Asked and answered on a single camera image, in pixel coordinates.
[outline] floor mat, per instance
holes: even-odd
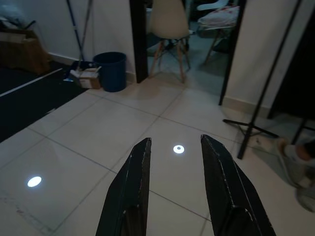
[[[0,98],[0,142],[87,89],[65,82],[63,69]]]
[[[38,77],[41,77],[45,74],[48,74],[59,68],[68,68],[67,65],[52,61],[50,64],[50,70],[42,75],[36,75],[28,71],[20,69],[9,69],[5,67],[0,68],[0,94],[7,92],[11,89],[14,89],[18,86],[26,84],[29,81],[32,81]]]

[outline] black door frame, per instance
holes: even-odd
[[[241,28],[244,15],[244,9],[247,0],[239,0],[240,13],[237,24],[232,32],[230,40],[231,52],[229,54],[227,69],[225,72],[224,82],[221,90],[219,105],[222,105],[223,98],[226,93],[227,83],[229,80],[232,62],[234,58],[235,48]],[[146,40],[146,18],[147,13],[144,7],[144,0],[129,0],[130,15],[132,25],[133,50],[137,83],[144,81],[148,77],[148,61],[147,61],[147,40]]]

